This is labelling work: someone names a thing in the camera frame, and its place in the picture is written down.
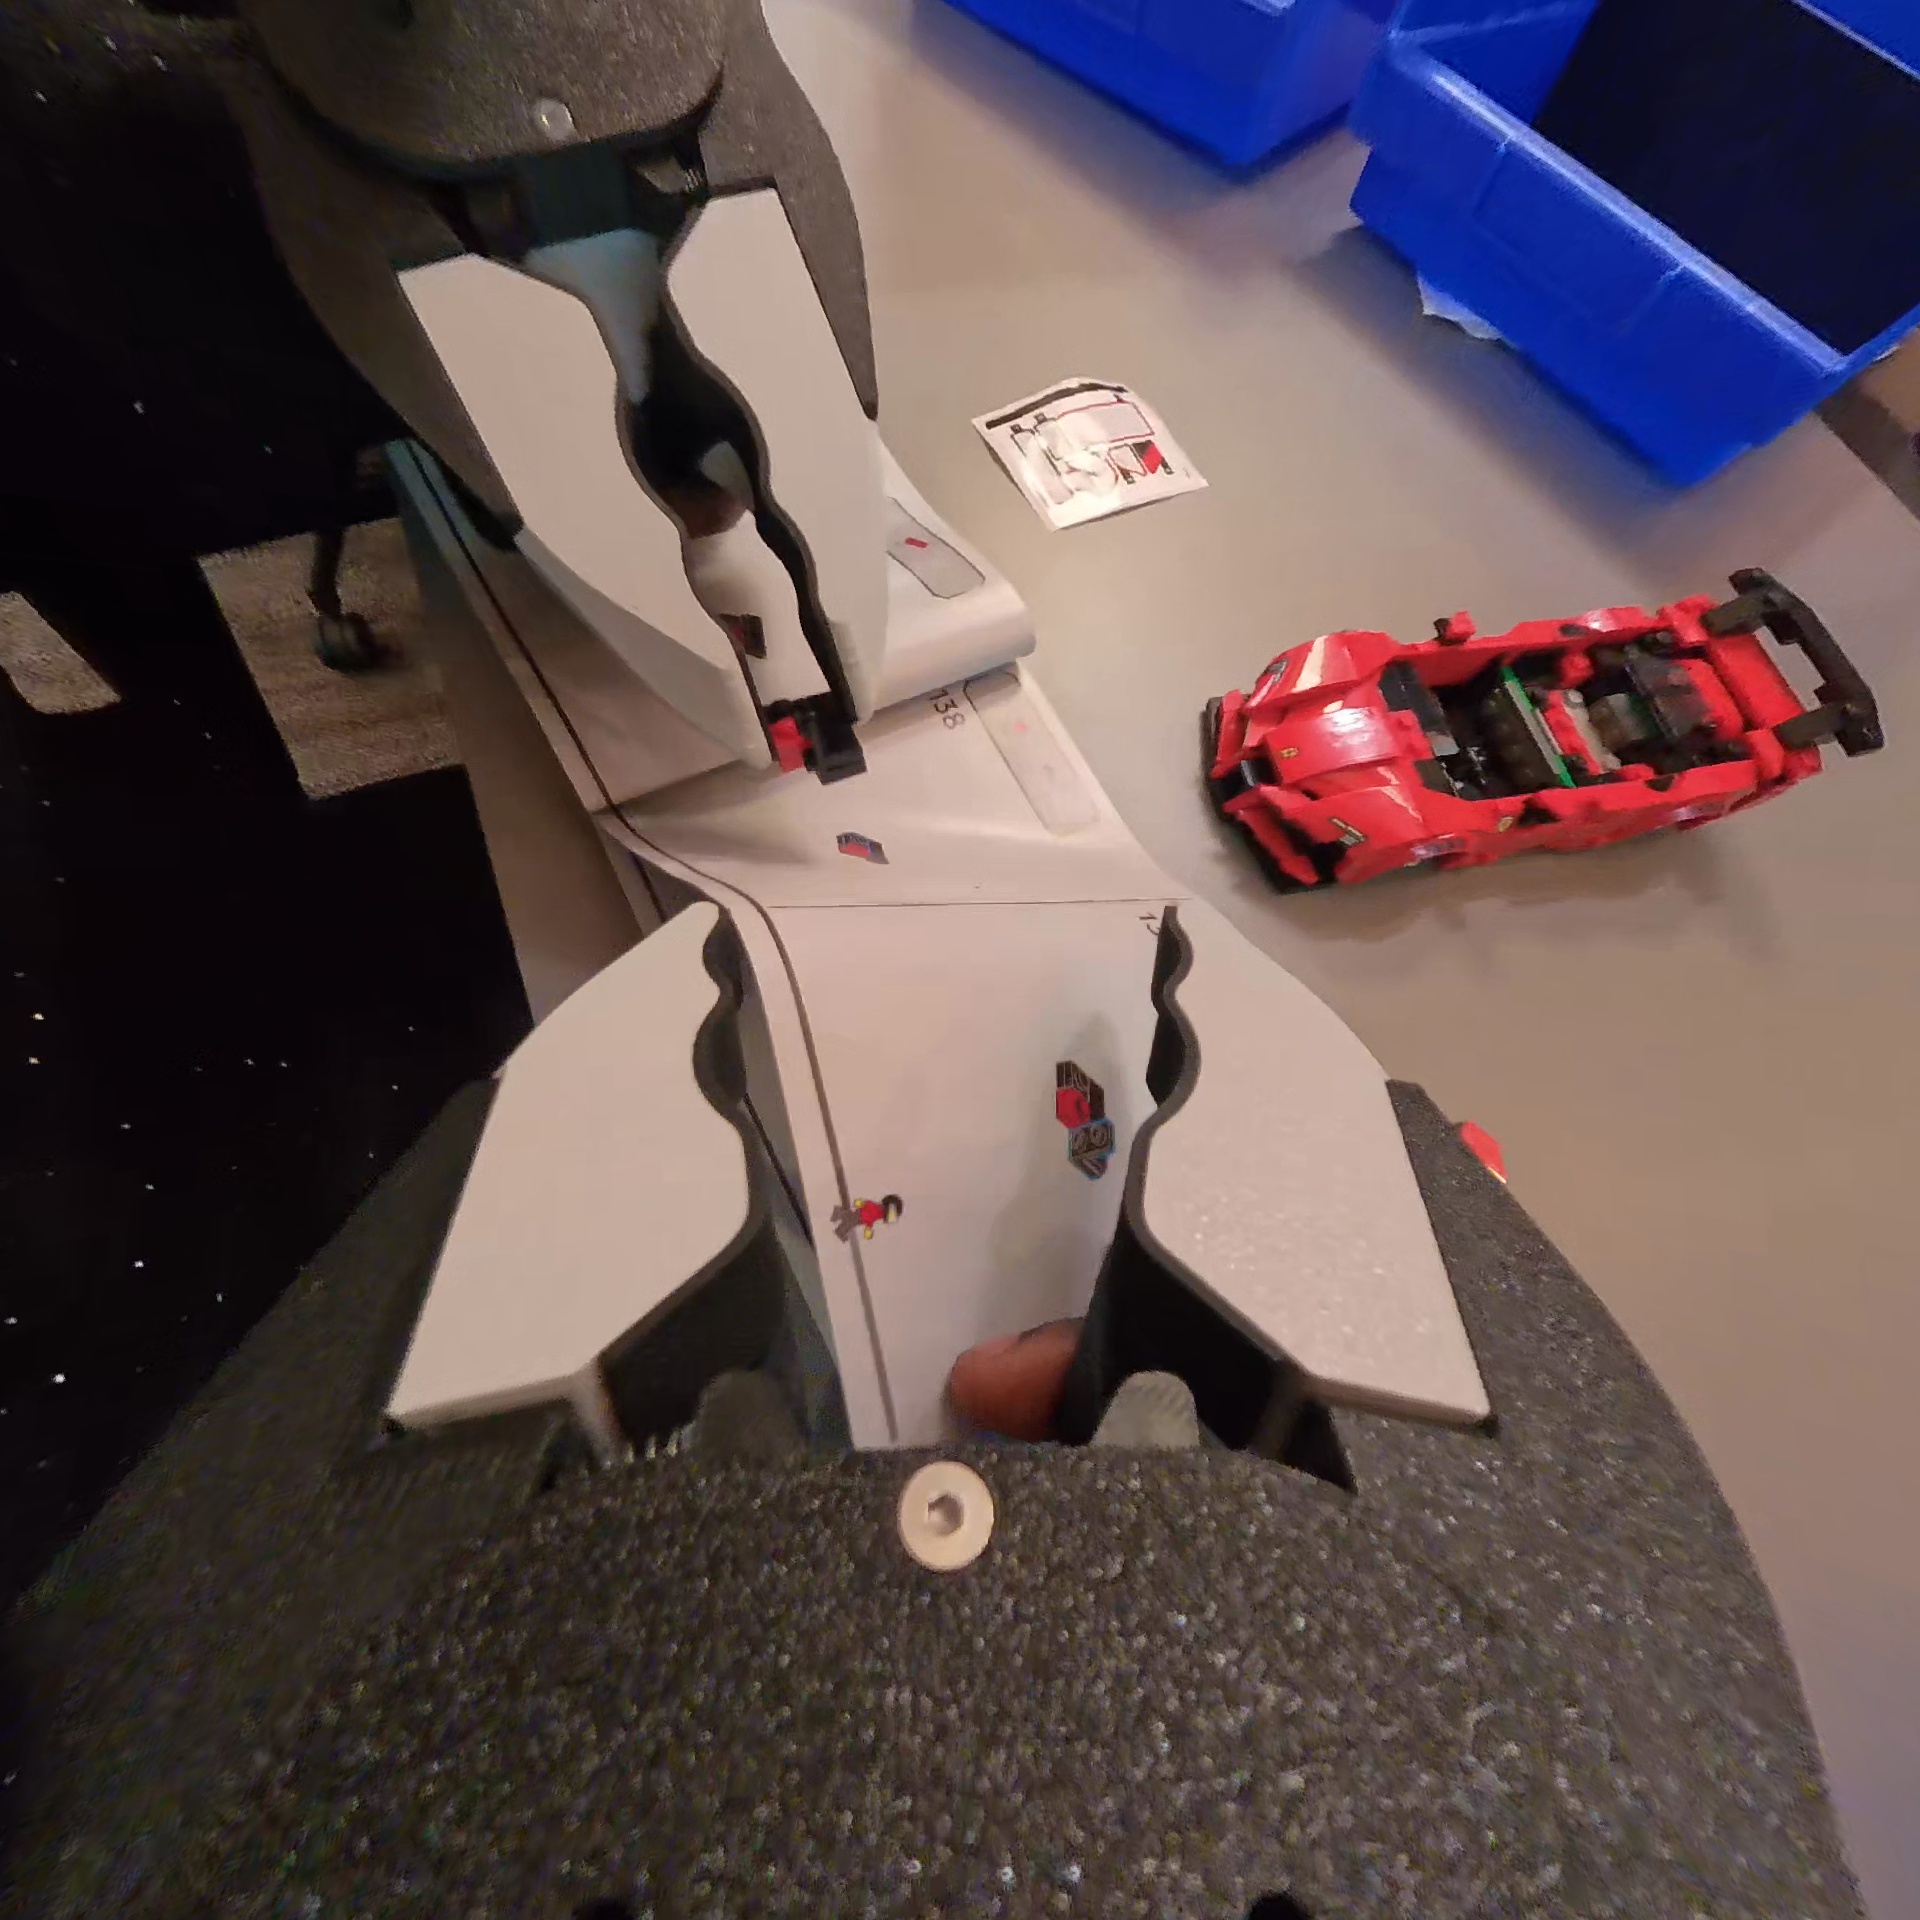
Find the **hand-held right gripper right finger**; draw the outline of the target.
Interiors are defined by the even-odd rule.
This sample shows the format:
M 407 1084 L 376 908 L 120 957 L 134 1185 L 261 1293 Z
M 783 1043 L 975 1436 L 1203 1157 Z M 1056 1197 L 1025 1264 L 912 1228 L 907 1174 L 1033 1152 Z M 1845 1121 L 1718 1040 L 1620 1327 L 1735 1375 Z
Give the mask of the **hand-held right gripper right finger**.
M 1199 900 L 1160 912 L 1123 1221 L 1149 1271 L 1316 1401 L 1475 1428 L 1489 1392 L 1385 1072 Z

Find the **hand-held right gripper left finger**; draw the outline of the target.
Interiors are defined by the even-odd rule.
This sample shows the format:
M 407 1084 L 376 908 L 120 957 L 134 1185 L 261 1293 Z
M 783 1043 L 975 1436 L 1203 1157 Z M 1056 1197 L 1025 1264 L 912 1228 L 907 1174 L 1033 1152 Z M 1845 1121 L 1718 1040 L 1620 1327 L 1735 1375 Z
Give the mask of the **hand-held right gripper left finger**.
M 627 1446 L 614 1349 L 751 1221 L 748 1148 L 694 1052 L 736 1005 L 725 931 L 715 902 L 688 904 L 501 1067 L 391 1384 L 398 1425 L 565 1405 L 597 1452 Z

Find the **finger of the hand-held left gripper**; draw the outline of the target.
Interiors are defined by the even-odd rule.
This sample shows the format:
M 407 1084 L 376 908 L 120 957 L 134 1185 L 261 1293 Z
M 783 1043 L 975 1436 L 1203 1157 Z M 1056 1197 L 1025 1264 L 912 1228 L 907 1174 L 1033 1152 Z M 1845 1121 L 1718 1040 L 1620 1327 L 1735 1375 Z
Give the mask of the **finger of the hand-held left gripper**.
M 517 548 L 566 608 L 733 761 L 775 756 L 725 625 L 683 563 L 681 528 L 624 440 L 617 365 L 584 300 L 485 255 L 400 275 L 511 512 Z
M 865 719 L 888 616 L 880 438 L 772 187 L 688 219 L 662 268 L 662 311 L 742 413 L 757 501 L 795 553 L 799 608 L 831 646 L 827 676 Z

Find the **small black red brick assembly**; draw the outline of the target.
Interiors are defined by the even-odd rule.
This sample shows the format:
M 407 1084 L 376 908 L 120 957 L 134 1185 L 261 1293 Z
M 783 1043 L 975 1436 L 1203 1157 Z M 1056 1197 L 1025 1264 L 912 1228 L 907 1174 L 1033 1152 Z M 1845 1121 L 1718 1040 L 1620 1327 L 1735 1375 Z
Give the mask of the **small black red brick assembly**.
M 833 692 L 767 703 L 760 718 L 781 775 L 809 772 L 836 784 L 869 769 L 853 711 Z

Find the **white instruction booklet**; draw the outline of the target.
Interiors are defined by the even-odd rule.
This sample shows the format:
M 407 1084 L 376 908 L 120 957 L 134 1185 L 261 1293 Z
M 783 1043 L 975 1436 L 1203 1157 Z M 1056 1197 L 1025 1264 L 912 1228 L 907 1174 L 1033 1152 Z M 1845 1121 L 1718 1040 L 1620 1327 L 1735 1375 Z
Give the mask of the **white instruction booklet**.
M 739 1267 L 779 1239 L 807 1305 L 787 1341 L 822 1367 L 807 1417 L 855 1449 L 940 1446 L 959 1350 L 1088 1303 L 1179 896 L 1016 664 L 1024 604 L 883 453 L 904 694 L 862 728 L 864 775 L 760 775 L 491 548 L 423 451 L 391 464 L 451 684 L 491 680 L 542 728 L 545 828 L 603 859 L 639 939 L 696 902 L 726 923 L 736 1005 L 694 1065 L 748 1148 L 751 1221 L 614 1349 L 628 1439 L 775 1355 L 772 1283 L 750 1303 Z

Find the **blue plastic storage bin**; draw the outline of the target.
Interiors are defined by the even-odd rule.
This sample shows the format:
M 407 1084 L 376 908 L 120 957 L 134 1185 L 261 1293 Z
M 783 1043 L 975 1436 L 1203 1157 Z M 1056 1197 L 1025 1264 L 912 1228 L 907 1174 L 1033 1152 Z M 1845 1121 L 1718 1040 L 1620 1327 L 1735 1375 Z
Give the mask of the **blue plastic storage bin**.
M 1393 1 L 955 1 L 1151 128 L 1255 168 L 1344 121 Z
M 1915 332 L 1918 4 L 1399 4 L 1351 208 L 1688 486 Z

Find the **person's right hand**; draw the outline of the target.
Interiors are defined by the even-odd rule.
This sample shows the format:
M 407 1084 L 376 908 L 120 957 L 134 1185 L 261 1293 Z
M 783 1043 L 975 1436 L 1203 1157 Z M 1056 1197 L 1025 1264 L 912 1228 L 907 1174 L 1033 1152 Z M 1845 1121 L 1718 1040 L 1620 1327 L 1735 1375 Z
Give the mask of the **person's right hand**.
M 1081 1329 L 1067 1317 L 963 1350 L 947 1377 L 953 1419 L 1024 1445 L 1051 1443 Z

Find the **white sticker sheet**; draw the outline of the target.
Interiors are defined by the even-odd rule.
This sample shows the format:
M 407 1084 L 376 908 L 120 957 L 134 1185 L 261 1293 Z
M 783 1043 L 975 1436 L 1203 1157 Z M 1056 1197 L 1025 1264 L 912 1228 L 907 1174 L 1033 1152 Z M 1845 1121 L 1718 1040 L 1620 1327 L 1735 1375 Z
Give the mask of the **white sticker sheet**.
M 1056 532 L 1209 486 L 1160 413 L 1112 380 L 1070 377 L 971 424 Z

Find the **red brick-built toy car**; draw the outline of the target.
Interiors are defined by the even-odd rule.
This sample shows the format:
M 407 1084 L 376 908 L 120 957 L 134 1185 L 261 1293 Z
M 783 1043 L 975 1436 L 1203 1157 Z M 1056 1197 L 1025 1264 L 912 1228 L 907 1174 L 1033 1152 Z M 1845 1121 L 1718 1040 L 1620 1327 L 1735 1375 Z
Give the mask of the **red brick-built toy car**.
M 1763 567 L 1726 596 L 1425 639 L 1334 630 L 1203 713 L 1206 796 L 1283 891 L 1688 832 L 1883 749 L 1876 696 Z

